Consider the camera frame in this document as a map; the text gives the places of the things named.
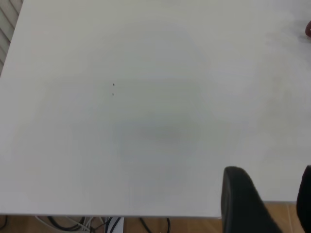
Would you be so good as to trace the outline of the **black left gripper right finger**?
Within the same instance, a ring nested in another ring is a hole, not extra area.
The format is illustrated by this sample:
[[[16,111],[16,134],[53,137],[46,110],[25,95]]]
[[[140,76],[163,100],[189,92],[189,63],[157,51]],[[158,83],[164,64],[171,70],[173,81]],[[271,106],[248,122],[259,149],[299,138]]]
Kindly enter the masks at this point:
[[[311,166],[303,173],[296,201],[296,213],[306,233],[311,233]]]

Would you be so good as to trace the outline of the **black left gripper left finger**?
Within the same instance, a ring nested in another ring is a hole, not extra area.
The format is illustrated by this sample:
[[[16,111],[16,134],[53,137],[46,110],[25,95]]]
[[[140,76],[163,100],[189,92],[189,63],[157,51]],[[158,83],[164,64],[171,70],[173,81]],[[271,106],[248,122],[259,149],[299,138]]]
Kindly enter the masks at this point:
[[[223,173],[222,228],[224,233],[280,233],[247,172],[227,166]]]

